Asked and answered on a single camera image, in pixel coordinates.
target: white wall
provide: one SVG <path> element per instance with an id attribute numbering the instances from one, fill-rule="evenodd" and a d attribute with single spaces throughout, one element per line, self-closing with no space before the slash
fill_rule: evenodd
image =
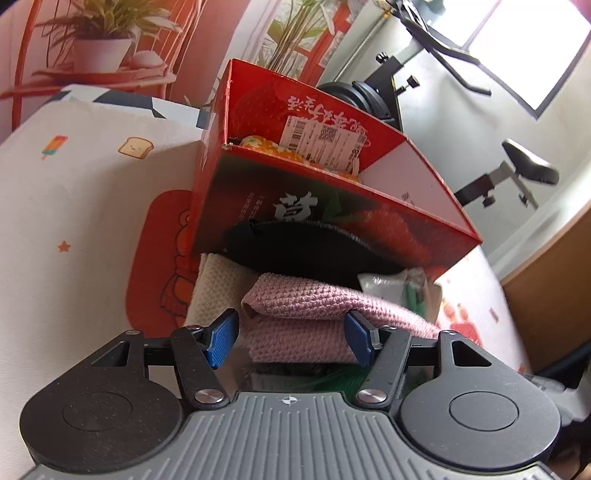
<path id="1" fill-rule="evenodd" d="M 367 35 L 380 10 L 369 2 L 341 48 L 331 59 L 322 81 L 330 81 L 359 39 Z M 378 35 L 351 65 L 344 81 L 362 80 L 376 69 L 374 57 L 380 51 L 396 54 L 410 41 L 410 35 L 395 18 L 389 19 Z M 455 191 L 483 173 L 493 170 L 505 158 L 501 141 L 512 138 L 560 170 L 566 184 L 591 151 L 591 49 L 577 65 L 570 79 L 539 120 L 531 117 L 516 101 L 474 66 L 453 61 L 453 65 L 474 84 L 488 86 L 492 97 L 465 90 L 431 55 L 423 51 L 397 75 L 400 85 L 413 74 L 421 86 L 400 97 L 404 132 L 426 155 Z M 529 184 L 538 202 L 545 204 L 557 191 Z M 518 190 L 505 182 L 496 188 L 496 203 L 486 210 L 478 202 L 467 206 L 485 242 L 493 252 L 517 231 L 534 211 L 518 200 Z"/>
<path id="2" fill-rule="evenodd" d="M 505 278 L 543 247 L 591 201 L 591 152 L 556 194 L 513 235 L 488 255 L 498 278 Z"/>

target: metal screw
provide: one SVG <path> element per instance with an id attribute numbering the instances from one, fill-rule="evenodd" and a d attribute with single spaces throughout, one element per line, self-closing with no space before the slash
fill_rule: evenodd
<path id="1" fill-rule="evenodd" d="M 366 388 L 357 392 L 357 399 L 363 403 L 381 403 L 386 398 L 387 395 L 376 388 Z"/>
<path id="2" fill-rule="evenodd" d="M 214 404 L 220 403 L 226 396 L 223 392 L 216 390 L 215 388 L 204 388 L 195 393 L 195 400 L 199 403 Z"/>

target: blue gripper pad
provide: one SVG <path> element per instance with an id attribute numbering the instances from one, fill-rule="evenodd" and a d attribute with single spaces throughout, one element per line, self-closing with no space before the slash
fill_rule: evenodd
<path id="1" fill-rule="evenodd" d="M 355 313 L 345 314 L 345 339 L 353 351 L 357 362 L 362 367 L 374 364 L 375 351 L 371 343 L 369 330 L 355 317 Z"/>
<path id="2" fill-rule="evenodd" d="M 238 338 L 238 327 L 238 312 L 234 309 L 227 309 L 212 323 L 211 340 L 206 351 L 212 368 L 219 368 L 224 363 Z"/>

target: pink knitted cloth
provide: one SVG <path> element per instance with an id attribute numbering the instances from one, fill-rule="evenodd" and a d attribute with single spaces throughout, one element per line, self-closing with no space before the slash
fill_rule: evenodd
<path id="1" fill-rule="evenodd" d="M 396 325 L 414 336 L 436 338 L 439 329 L 413 312 L 344 287 L 265 273 L 242 299 L 244 344 L 254 362 L 354 363 L 343 315 L 360 311 L 373 325 Z"/>

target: red cardboard box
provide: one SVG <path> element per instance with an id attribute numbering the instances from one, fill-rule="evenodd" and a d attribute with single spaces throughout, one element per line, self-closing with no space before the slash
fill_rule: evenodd
<path id="1" fill-rule="evenodd" d="M 363 184 L 229 139 L 279 143 L 289 116 L 366 135 Z M 402 133 L 315 88 L 231 60 L 217 90 L 195 172 L 191 263 L 222 252 L 223 233 L 257 219 L 322 220 L 408 267 L 443 273 L 482 240 L 452 192 Z"/>

